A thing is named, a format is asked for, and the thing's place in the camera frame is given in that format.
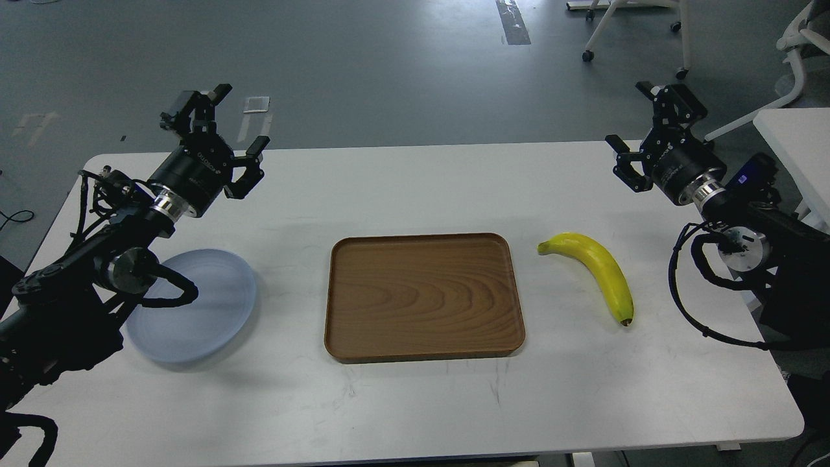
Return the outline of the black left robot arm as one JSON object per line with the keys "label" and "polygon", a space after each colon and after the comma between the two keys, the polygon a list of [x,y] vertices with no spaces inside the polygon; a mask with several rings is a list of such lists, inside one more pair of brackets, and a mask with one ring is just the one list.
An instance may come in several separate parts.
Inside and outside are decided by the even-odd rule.
{"label": "black left robot arm", "polygon": [[139,305],[178,307],[198,298],[198,287],[163,266],[149,246],[172,236],[183,216],[203,216],[220,194],[246,198],[264,177],[268,136],[236,156],[217,131],[215,110],[231,89],[180,93],[160,115],[161,129],[178,137],[178,147],[148,180],[108,168],[79,171],[80,213],[69,247],[13,285],[18,310],[2,321],[3,455],[21,429],[35,427],[43,440],[29,465],[45,466],[56,447],[56,422],[12,408],[37,385],[91,370],[121,351],[121,326]]}

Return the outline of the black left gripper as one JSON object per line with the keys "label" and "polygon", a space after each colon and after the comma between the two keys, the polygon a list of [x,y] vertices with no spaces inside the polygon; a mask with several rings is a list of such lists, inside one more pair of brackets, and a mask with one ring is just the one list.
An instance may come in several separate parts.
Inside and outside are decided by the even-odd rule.
{"label": "black left gripper", "polygon": [[[204,216],[223,186],[226,198],[243,199],[265,176],[261,162],[269,136],[257,136],[243,156],[234,156],[217,135],[215,109],[231,90],[231,84],[219,84],[207,93],[182,91],[172,108],[160,114],[160,128],[183,139],[147,182],[183,198],[190,217]],[[238,168],[243,173],[231,180]]]}

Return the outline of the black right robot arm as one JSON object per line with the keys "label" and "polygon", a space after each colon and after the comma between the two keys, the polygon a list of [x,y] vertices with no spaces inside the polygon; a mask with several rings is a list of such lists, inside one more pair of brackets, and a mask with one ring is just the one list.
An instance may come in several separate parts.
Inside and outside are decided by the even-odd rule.
{"label": "black right robot arm", "polygon": [[[652,127],[640,148],[617,135],[605,141],[616,154],[614,175],[632,191],[658,188],[677,206],[692,204],[702,221],[677,237],[668,263],[674,304],[702,336],[764,351],[828,347],[828,235],[777,206],[776,165],[756,154],[724,183],[726,164],[691,127],[707,110],[684,84],[638,82],[652,104]],[[721,289],[750,291],[762,305],[760,321],[783,342],[749,342],[717,332],[691,316],[677,287],[677,268],[689,245],[700,275]]]}

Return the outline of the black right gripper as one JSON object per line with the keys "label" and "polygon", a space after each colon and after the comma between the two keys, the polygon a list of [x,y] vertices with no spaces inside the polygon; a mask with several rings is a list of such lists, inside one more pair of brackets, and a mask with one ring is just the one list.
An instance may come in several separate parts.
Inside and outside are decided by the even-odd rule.
{"label": "black right gripper", "polygon": [[660,145],[654,156],[634,152],[618,135],[605,136],[615,153],[611,170],[635,193],[651,190],[655,184],[677,206],[690,204],[687,188],[702,175],[718,182],[726,174],[726,164],[717,158],[691,132],[696,122],[708,115],[708,109],[685,84],[656,85],[637,82],[635,88],[652,103],[652,128],[644,145]]}

